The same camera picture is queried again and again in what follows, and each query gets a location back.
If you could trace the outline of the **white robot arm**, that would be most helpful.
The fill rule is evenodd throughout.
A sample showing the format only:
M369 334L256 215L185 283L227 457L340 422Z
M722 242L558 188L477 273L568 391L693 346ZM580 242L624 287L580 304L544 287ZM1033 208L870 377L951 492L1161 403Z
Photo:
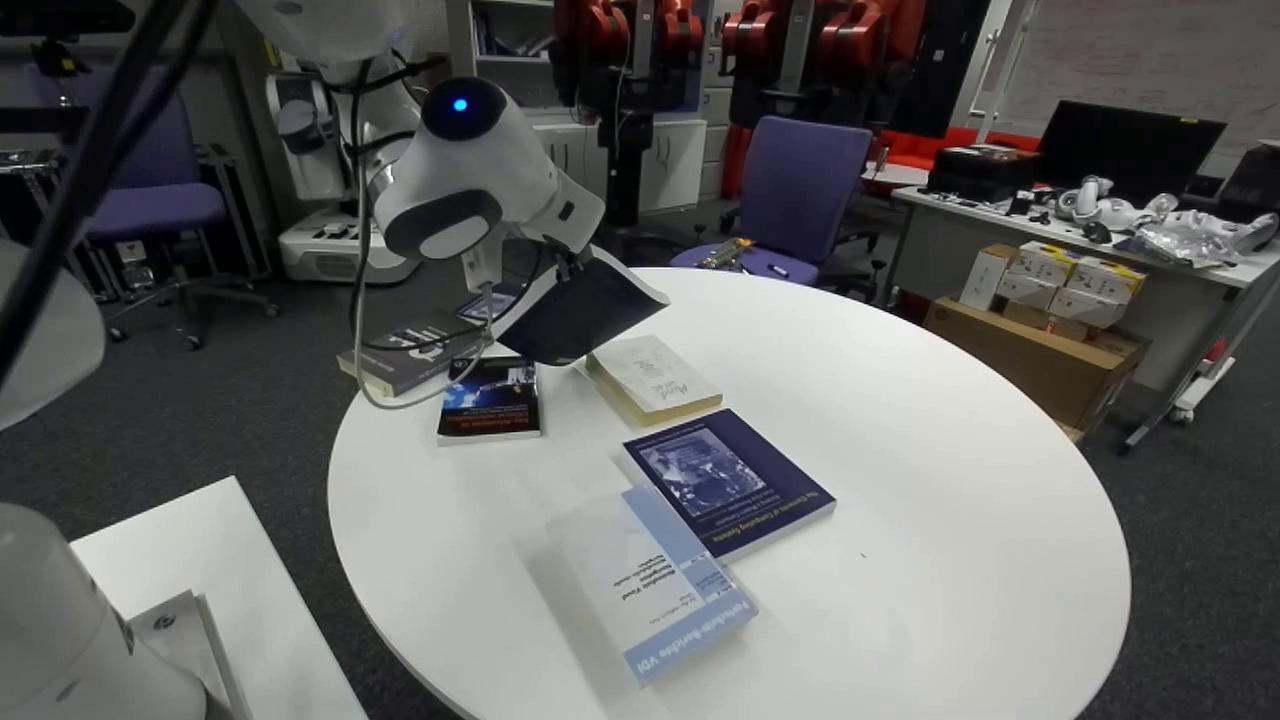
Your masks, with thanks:
M73 159L32 245L4 250L0 429L55 403L104 361L104 319L88 287L65 273L106 181L152 127L186 72L221 0L152 0L132 18L121 0L0 0L9 35L127 31L106 89L88 114L55 108L43 132L73 132ZM321 69L389 56L419 0L236 0L249 22ZM398 256L457 261L508 231L580 261L605 200L564 177L517 102L477 75L437 86L406 139L361 159L361 195Z

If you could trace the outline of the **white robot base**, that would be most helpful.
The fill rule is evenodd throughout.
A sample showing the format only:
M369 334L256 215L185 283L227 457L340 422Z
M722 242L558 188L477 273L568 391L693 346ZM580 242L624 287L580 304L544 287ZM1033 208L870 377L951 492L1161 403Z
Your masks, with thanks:
M296 200L306 206L306 215L280 231L284 273L306 283L346 283L356 277L405 283L414 264L389 252L378 237L361 242L356 163L330 93L313 72L272 72L262 102Z

